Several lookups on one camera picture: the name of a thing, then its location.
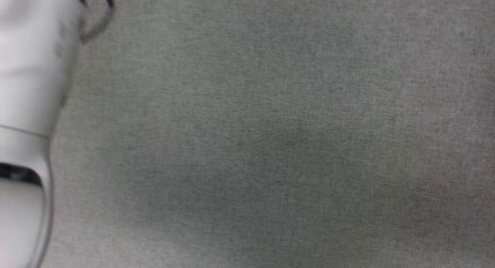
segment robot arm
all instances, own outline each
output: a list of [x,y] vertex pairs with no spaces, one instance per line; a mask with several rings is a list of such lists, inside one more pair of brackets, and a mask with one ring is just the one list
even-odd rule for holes
[[84,11],[85,0],[0,0],[0,267],[38,267],[46,250],[49,141]]

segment gray tablecloth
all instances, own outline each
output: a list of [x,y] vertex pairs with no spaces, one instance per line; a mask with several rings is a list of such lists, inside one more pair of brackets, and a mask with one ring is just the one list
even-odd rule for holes
[[117,6],[43,267],[495,266],[495,0]]

